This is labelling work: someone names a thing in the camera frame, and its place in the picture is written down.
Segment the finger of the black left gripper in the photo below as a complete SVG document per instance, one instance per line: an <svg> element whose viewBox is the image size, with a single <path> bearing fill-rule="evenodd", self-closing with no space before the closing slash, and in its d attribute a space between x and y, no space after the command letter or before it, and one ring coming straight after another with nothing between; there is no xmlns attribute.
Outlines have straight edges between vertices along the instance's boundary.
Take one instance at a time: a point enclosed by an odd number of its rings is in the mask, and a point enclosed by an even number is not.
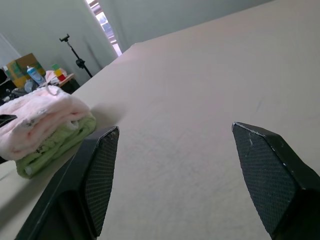
<svg viewBox="0 0 320 240"><path fill-rule="evenodd" d="M15 120L16 118L17 118L16 115L0 114L0 128L7 125L8 123Z"/></svg>

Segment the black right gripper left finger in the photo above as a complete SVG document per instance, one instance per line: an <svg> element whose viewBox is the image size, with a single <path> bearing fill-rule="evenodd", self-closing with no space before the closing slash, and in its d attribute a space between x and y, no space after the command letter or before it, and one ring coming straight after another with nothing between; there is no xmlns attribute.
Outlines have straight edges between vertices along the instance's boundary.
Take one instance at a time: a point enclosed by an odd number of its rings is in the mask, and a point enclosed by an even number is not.
<svg viewBox="0 0 320 240"><path fill-rule="evenodd" d="M112 192L120 130L87 136L51 178L14 240L97 240Z"/></svg>

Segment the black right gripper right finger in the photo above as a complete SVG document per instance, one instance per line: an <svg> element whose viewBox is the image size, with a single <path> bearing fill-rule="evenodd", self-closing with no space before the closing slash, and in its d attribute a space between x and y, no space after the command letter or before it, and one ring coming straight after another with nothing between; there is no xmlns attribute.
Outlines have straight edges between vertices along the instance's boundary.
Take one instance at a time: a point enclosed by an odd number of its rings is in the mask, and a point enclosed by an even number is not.
<svg viewBox="0 0 320 240"><path fill-rule="evenodd" d="M320 176L278 134L232 124L243 178L272 240L320 240Z"/></svg>

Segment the pink towel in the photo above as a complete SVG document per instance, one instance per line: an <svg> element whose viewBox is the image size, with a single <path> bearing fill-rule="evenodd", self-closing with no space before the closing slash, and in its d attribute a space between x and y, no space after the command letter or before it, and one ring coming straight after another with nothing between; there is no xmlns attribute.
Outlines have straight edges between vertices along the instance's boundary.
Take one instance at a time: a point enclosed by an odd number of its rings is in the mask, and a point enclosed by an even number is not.
<svg viewBox="0 0 320 240"><path fill-rule="evenodd" d="M0 157L20 160L35 152L60 125L89 113L83 101L54 85L11 100L0 106L0 115L16 116L0 127Z"/></svg>

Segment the folded green towel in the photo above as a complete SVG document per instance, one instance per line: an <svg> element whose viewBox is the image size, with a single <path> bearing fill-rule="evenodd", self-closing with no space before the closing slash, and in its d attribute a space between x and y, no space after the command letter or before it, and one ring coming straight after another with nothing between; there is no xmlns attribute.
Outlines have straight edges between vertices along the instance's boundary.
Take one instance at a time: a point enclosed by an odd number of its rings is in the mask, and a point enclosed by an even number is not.
<svg viewBox="0 0 320 240"><path fill-rule="evenodd" d="M93 133L96 124L96 118L89 113L79 120L67 121L60 125L36 151L15 162L18 175L31 179L63 153Z"/></svg>

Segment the blue white spray can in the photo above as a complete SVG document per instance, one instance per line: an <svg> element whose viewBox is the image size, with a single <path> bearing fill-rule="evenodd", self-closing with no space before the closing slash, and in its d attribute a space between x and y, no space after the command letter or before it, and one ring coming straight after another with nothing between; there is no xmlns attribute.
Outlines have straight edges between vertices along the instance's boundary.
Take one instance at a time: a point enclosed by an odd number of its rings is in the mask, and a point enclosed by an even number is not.
<svg viewBox="0 0 320 240"><path fill-rule="evenodd" d="M37 83L38 86L43 86L47 83L45 78L34 67L27 66L27 73Z"/></svg>

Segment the cardboard box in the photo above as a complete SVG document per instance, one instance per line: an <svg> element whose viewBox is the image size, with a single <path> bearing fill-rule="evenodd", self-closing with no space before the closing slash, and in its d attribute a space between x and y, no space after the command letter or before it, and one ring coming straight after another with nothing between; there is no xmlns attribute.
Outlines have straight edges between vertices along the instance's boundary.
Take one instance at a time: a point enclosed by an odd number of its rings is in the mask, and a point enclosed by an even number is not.
<svg viewBox="0 0 320 240"><path fill-rule="evenodd" d="M17 88L23 88L26 81L31 79L27 66L34 67L43 77L46 75L46 71L32 53L11 61L3 69Z"/></svg>

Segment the pink cloth bundle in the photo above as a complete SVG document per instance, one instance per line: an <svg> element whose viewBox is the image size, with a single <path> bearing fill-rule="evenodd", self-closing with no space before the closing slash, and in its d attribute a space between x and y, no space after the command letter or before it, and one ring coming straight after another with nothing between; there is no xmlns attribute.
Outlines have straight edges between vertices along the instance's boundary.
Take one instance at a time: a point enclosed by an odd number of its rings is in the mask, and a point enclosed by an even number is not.
<svg viewBox="0 0 320 240"><path fill-rule="evenodd" d="M59 85L60 80L58 79L57 75L53 70L47 70L45 73L45 80L47 84L51 85Z"/></svg>

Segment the coloured block stack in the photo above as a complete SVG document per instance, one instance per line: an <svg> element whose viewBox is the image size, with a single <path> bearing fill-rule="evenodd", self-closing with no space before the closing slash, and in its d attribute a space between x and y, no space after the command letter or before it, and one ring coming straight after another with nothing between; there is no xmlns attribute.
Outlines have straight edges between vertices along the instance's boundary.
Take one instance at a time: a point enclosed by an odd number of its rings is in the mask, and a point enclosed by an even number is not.
<svg viewBox="0 0 320 240"><path fill-rule="evenodd" d="M58 64L53 64L51 66L53 70L54 77L57 78L60 82L64 81L67 78L67 73L63 70Z"/></svg>

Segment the wooden side table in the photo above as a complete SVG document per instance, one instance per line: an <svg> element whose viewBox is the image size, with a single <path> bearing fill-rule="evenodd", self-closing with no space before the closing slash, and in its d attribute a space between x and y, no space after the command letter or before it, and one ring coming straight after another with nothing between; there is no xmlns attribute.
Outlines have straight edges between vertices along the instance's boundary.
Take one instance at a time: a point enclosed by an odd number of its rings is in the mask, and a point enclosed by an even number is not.
<svg viewBox="0 0 320 240"><path fill-rule="evenodd" d="M73 94L76 90L80 88L79 83L75 79L74 73L67 75L64 81L55 83L54 86L61 88L63 91L65 91L68 94Z"/></svg>

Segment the black phone tripod stand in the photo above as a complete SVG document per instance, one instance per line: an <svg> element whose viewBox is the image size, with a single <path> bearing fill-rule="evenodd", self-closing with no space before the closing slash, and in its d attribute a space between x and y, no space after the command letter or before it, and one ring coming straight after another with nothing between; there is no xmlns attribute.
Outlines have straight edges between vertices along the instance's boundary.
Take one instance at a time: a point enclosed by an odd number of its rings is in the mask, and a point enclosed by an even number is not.
<svg viewBox="0 0 320 240"><path fill-rule="evenodd" d="M87 72L87 74L89 75L89 77L92 78L93 75L91 74L91 72L90 72L89 69L87 68L86 62L85 62L82 58L79 57L79 55L77 54L77 52L75 51L75 49L74 49L74 48L72 47L72 45L69 43L69 38L70 38L70 35L67 34L65 37L59 38L59 40L60 40L61 42L66 42L66 43L67 43L67 45L70 47L71 51L73 52L73 54L74 54L75 57L76 57L76 61L75 61L76 65L77 65L80 69L84 69L84 70Z"/></svg>

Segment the window with blinds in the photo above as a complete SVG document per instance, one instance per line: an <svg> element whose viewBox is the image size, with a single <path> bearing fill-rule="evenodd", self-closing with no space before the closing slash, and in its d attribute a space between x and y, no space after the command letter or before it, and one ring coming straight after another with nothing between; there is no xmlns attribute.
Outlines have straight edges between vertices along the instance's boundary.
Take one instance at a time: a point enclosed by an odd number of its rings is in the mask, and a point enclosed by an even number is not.
<svg viewBox="0 0 320 240"><path fill-rule="evenodd" d="M106 37L108 38L108 41L114 48L117 56L122 55L122 51L118 45L116 36L114 34L113 28L111 27L105 13L103 12L99 0L85 0L88 4L91 12L94 14L95 18L100 24L100 27L102 28L102 31L105 33Z"/></svg>

